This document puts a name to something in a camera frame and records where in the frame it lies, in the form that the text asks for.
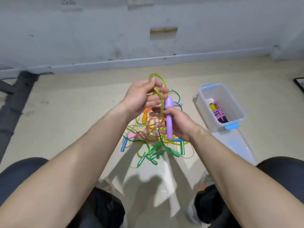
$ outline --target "tangled jump rope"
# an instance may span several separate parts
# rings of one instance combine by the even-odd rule
[[[152,73],[149,75],[149,80],[156,76],[160,78],[160,80],[163,82],[163,86],[166,87],[166,83],[163,80],[161,76],[159,76],[157,73]],[[127,142],[143,142],[146,144],[148,151],[144,152],[143,155],[139,154],[139,150],[137,151],[137,155],[140,158],[137,167],[131,167],[131,168],[139,168],[139,166],[142,164],[142,162],[146,159],[148,159],[150,162],[152,162],[154,165],[157,165],[157,159],[161,155],[163,155],[166,151],[168,151],[170,154],[180,157],[181,155],[185,155],[185,149],[184,145],[188,144],[189,142],[185,142],[184,140],[177,138],[175,135],[172,134],[172,117],[171,115],[167,115],[166,118],[162,116],[164,109],[167,109],[169,107],[173,106],[179,106],[181,110],[182,103],[179,103],[180,101],[180,95],[174,91],[171,90],[168,92],[177,94],[179,100],[177,102],[173,101],[172,97],[168,97],[165,101],[162,97],[162,94],[158,91],[157,88],[154,88],[153,94],[157,94],[162,103],[161,103],[161,111],[159,113],[158,117],[151,117],[150,112],[152,111],[151,107],[146,108],[136,119],[136,123],[134,125],[128,125],[125,131],[125,134],[123,135],[123,146],[120,149],[120,151],[124,152],[125,148],[130,147],[127,146]],[[166,121],[166,127],[157,128],[157,123]],[[161,134],[161,130],[167,130],[167,134]],[[154,143],[154,146],[150,148],[149,143]],[[168,145],[174,144],[176,146],[180,146],[180,153],[170,147]]]

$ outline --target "jump rope handle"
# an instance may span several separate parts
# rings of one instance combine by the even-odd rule
[[[179,105],[176,103],[173,103],[172,97],[168,97],[165,101],[164,108],[168,109],[169,107],[173,107],[173,106],[179,106]],[[172,140],[173,132],[172,132],[172,116],[171,115],[166,116],[166,126],[167,126],[167,139]]]

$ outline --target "baseboard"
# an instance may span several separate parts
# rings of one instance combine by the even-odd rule
[[[54,73],[54,74],[86,73],[86,72],[93,72],[98,70],[124,69],[124,68],[145,67],[145,66],[148,67],[148,66],[159,66],[159,65],[169,65],[169,64],[178,64],[178,63],[209,61],[209,60],[242,58],[242,57],[259,57],[269,54],[271,49],[272,47],[263,47],[263,48],[228,50],[228,51],[209,52],[209,53],[193,53],[193,54],[181,54],[181,55],[163,56],[163,57],[80,63],[74,65],[63,65],[63,66],[53,66],[53,67],[39,66],[39,67],[28,68],[27,71],[31,73]],[[19,72],[22,70],[24,69],[0,70],[0,79],[16,78]]]

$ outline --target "person's right hand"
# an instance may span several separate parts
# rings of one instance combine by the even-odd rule
[[[153,113],[150,113],[150,116],[158,116],[160,112],[160,107],[153,107]],[[169,107],[163,111],[163,115],[172,115],[172,129],[173,134],[177,137],[183,139],[184,141],[190,141],[191,138],[197,133],[202,127],[194,122],[188,114],[185,112],[174,108]],[[166,126],[166,122],[158,123],[157,127]],[[166,130],[161,130],[161,134],[166,134]]]

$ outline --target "plastic storage container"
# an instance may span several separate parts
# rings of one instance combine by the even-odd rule
[[[215,117],[209,104],[217,102],[221,105],[228,122],[220,123]],[[237,103],[228,88],[222,84],[209,84],[200,88],[199,96],[196,100],[202,117],[211,132],[232,130],[239,127],[238,122],[246,118],[245,112]]]

